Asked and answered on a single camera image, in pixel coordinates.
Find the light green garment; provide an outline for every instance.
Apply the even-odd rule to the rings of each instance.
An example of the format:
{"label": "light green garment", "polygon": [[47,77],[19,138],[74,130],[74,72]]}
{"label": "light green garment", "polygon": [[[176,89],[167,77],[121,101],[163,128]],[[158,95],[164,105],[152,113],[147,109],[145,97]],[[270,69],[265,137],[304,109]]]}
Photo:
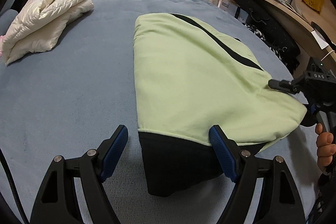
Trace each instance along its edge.
{"label": "light green garment", "polygon": [[[189,18],[260,66],[243,43]],[[203,145],[210,146],[214,124],[238,145],[271,145],[306,113],[296,99],[268,87],[266,71],[239,63],[203,30],[170,14],[137,18],[134,78],[140,132]]]}

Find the finger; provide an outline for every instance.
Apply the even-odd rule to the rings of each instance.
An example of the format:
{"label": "finger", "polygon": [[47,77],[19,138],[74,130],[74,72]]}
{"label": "finger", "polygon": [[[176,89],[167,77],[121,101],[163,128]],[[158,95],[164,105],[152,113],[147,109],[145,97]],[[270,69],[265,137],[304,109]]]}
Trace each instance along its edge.
{"label": "finger", "polygon": [[316,146],[321,147],[328,144],[331,144],[334,139],[334,136],[329,132],[321,133],[316,140]]}
{"label": "finger", "polygon": [[323,167],[328,166],[331,161],[333,160],[333,157],[318,157],[317,158],[317,165],[322,170]]}
{"label": "finger", "polygon": [[334,155],[336,152],[336,144],[328,144],[317,149],[318,157],[328,157]]}
{"label": "finger", "polygon": [[317,135],[320,135],[323,131],[323,126],[321,123],[318,123],[316,126],[315,126],[315,133]]}

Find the black cable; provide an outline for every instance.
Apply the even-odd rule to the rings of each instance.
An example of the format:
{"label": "black cable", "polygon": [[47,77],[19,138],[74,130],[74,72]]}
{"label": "black cable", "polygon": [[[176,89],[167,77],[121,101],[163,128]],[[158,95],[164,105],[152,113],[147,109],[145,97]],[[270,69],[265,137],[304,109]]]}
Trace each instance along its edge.
{"label": "black cable", "polygon": [[14,180],[13,180],[13,176],[11,174],[11,171],[9,169],[9,166],[7,164],[5,156],[3,155],[2,151],[1,151],[1,148],[0,148],[0,162],[1,162],[1,165],[2,165],[2,167],[4,169],[4,171],[5,171],[5,174],[7,176],[7,180],[8,180],[10,189],[12,190],[12,194],[13,194],[13,197],[14,197],[17,209],[19,210],[19,213],[20,213],[20,215],[22,217],[22,220],[23,220],[24,224],[29,224],[28,218],[27,218],[27,216],[25,214],[25,211],[23,210],[23,207],[22,207],[19,195],[17,193],[16,187],[15,187],[15,183],[14,183]]}

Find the blue bedsheet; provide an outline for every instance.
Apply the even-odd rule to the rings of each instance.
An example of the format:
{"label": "blue bedsheet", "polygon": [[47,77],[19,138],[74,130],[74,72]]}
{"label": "blue bedsheet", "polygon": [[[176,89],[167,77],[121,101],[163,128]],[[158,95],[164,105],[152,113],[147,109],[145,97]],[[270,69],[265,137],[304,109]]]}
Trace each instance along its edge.
{"label": "blue bedsheet", "polygon": [[[168,198],[147,193],[133,73],[133,32],[139,15],[179,13],[197,17],[240,39],[276,79],[292,79],[274,53],[228,13],[206,0],[92,0],[94,11],[69,25],[50,52],[26,56],[9,67],[0,63],[0,146],[11,168],[23,207],[30,217],[44,174],[55,155],[81,156],[109,138],[119,124],[129,130],[128,144],[107,196],[121,223],[216,223],[233,189],[224,175]],[[306,215],[315,201],[320,172],[314,128],[299,127],[259,156],[282,155],[297,183]],[[91,223],[76,180],[85,223]],[[252,223],[260,195],[246,223]],[[0,191],[13,211],[15,202],[0,168]]]}

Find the blue gripper pad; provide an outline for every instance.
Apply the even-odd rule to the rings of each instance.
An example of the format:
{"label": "blue gripper pad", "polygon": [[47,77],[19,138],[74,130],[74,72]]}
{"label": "blue gripper pad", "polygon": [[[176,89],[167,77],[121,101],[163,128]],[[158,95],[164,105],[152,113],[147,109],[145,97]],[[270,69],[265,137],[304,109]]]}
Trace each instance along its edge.
{"label": "blue gripper pad", "polygon": [[128,140],[128,130],[126,126],[123,126],[120,132],[116,131],[115,134],[118,135],[102,161],[101,173],[99,176],[101,182],[104,182],[107,178],[113,175]]}
{"label": "blue gripper pad", "polygon": [[228,146],[225,144],[216,127],[219,126],[212,126],[209,130],[210,143],[215,150],[216,156],[223,169],[224,175],[230,178],[232,182],[236,183],[239,179],[239,174],[236,170],[236,160]]}

